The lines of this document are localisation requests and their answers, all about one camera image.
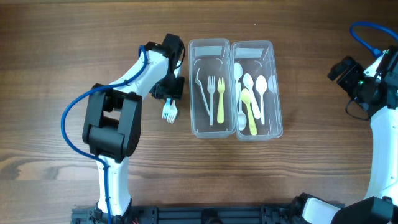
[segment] wooden table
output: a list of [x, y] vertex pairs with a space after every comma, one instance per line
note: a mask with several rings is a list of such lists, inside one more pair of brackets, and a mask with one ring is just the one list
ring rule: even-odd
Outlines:
[[[129, 165], [134, 205], [253, 205], [289, 202], [302, 192], [347, 204], [364, 197], [369, 123], [345, 114], [349, 99], [326, 75], [346, 55], [364, 66], [373, 61], [349, 26], [364, 20], [398, 30], [397, 1], [54, 2], [0, 6], [0, 223], [69, 223], [72, 208], [98, 201], [96, 164], [65, 144], [61, 114], [96, 82], [124, 74], [140, 44], [161, 42], [168, 32], [186, 45], [214, 37], [271, 41], [284, 135], [197, 139], [185, 63], [175, 124], [161, 120], [162, 101], [144, 101]], [[373, 30], [358, 34], [382, 49], [393, 44]], [[67, 131], [87, 150], [85, 110], [86, 101], [72, 109]]]

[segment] yellow fork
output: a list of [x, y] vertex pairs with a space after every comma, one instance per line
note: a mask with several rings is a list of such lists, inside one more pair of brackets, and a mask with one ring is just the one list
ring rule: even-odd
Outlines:
[[224, 92], [225, 92], [225, 79], [219, 78], [217, 84], [217, 91], [220, 94], [218, 100], [217, 122], [224, 123]]

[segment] blue tube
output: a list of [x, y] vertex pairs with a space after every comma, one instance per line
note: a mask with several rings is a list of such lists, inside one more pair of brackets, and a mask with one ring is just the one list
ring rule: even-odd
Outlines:
[[355, 40], [357, 40], [360, 44], [362, 44], [368, 50], [370, 50], [370, 52], [372, 53], [373, 57], [375, 57], [375, 58], [378, 58], [378, 57], [382, 56], [383, 53], [379, 49], [370, 46], [368, 43], [363, 41], [361, 38], [358, 37], [358, 35], [356, 35], [354, 33], [354, 28], [357, 27], [357, 26], [370, 27], [370, 28], [373, 28], [373, 29], [381, 30], [381, 31], [389, 34], [392, 38], [394, 38], [394, 40], [396, 40], [398, 42], [398, 35], [394, 31], [388, 29], [387, 27], [381, 26], [379, 24], [374, 24], [372, 22], [354, 22], [351, 25], [351, 27], [349, 28], [349, 32], [351, 33], [351, 35], [354, 37]]
[[65, 142], [77, 153], [81, 154], [82, 156], [88, 157], [90, 159], [94, 159], [100, 163], [102, 163], [102, 165], [104, 166], [104, 189], [105, 189], [105, 200], [106, 200], [106, 208], [108, 209], [108, 224], [112, 223], [112, 214], [111, 214], [111, 205], [109, 202], [109, 189], [108, 189], [108, 165], [106, 164], [106, 162], [102, 159], [100, 159], [99, 157], [95, 157], [91, 154], [85, 153], [83, 151], [81, 151], [80, 149], [78, 149], [75, 145], [73, 145], [73, 143], [69, 140], [68, 136], [67, 136], [67, 132], [65, 130], [65, 120], [67, 118], [67, 114], [70, 111], [70, 109], [77, 104], [80, 100], [84, 99], [87, 96], [90, 96], [91, 94], [97, 92], [97, 91], [105, 91], [105, 90], [110, 90], [112, 88], [116, 88], [116, 87], [121, 87], [124, 85], [127, 85], [128, 83], [134, 81], [140, 74], [143, 73], [143, 71], [145, 70], [146, 66], [147, 66], [147, 54], [145, 51], [145, 47], [143, 45], [141, 45], [139, 47], [139, 51], [138, 51], [138, 57], [140, 56], [141, 52], [144, 53], [144, 65], [142, 66], [142, 68], [137, 72], [137, 74], [135, 74], [133, 77], [131, 77], [130, 79], [128, 79], [126, 82], [122, 82], [122, 83], [118, 83], [118, 84], [113, 84], [113, 85], [105, 85], [105, 86], [100, 86], [98, 88], [94, 88], [91, 89], [89, 91], [87, 91], [86, 93], [82, 94], [81, 96], [79, 96], [78, 98], [74, 99], [66, 108], [65, 111], [62, 114], [62, 118], [61, 118], [61, 133], [62, 133], [62, 137], [64, 138]]

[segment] plastic container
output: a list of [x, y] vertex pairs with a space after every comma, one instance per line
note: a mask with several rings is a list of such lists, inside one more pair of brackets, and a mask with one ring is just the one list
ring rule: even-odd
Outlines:
[[[279, 90], [275, 67], [275, 58], [272, 44], [269, 41], [235, 42], [230, 48], [227, 39], [198, 39], [189, 44], [190, 57], [190, 104], [192, 133], [198, 138], [227, 138], [236, 132], [240, 141], [263, 141], [278, 138], [283, 133], [282, 115], [279, 103]], [[254, 94], [260, 106], [260, 94], [256, 91], [256, 80], [263, 75], [267, 80], [268, 89], [264, 94], [265, 124], [255, 119], [257, 135], [246, 128], [240, 131], [238, 127], [238, 102], [236, 101], [234, 63], [240, 63], [243, 75], [248, 73], [254, 81]], [[210, 94], [207, 91], [208, 77], [215, 76], [216, 91], [213, 95], [213, 125], [209, 124], [209, 114], [198, 84], [200, 81], [207, 104], [210, 103]], [[217, 123], [219, 93], [217, 82], [220, 77], [225, 78], [224, 92], [224, 123]], [[243, 76], [239, 79], [242, 89]], [[246, 117], [247, 109], [243, 103], [243, 112]]]

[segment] white fork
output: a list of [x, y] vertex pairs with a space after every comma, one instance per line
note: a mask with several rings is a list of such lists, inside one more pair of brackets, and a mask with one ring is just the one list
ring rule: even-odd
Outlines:
[[208, 81], [207, 81], [207, 91], [209, 92], [210, 95], [210, 105], [209, 105], [209, 112], [210, 112], [210, 125], [213, 125], [213, 95], [214, 92], [216, 91], [216, 77], [214, 76], [209, 76]]
[[177, 109], [177, 107], [175, 106], [175, 100], [173, 100], [172, 106], [171, 106], [171, 108], [170, 108], [170, 115], [169, 115], [169, 117], [167, 118], [167, 122], [168, 122], [168, 123], [174, 123], [175, 118], [177, 117], [177, 113], [178, 113], [178, 109]]
[[167, 119], [170, 115], [170, 98], [166, 100], [165, 105], [163, 106], [163, 113], [162, 113], [162, 119]]

